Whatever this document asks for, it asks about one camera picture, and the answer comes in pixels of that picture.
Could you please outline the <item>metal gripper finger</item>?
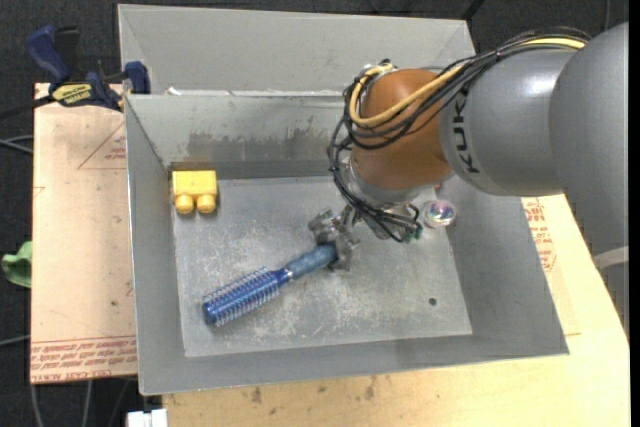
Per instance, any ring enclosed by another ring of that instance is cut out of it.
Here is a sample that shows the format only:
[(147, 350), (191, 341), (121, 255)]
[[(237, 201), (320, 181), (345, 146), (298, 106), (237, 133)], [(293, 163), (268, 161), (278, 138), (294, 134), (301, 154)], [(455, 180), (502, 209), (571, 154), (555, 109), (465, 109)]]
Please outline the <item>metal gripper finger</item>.
[(350, 271), (360, 254), (361, 241), (351, 234), (338, 235), (334, 241), (336, 259), (329, 264), (333, 271)]
[(344, 221), (343, 211), (335, 214), (331, 208), (327, 208), (311, 219), (307, 227), (315, 241), (335, 241), (346, 233)]

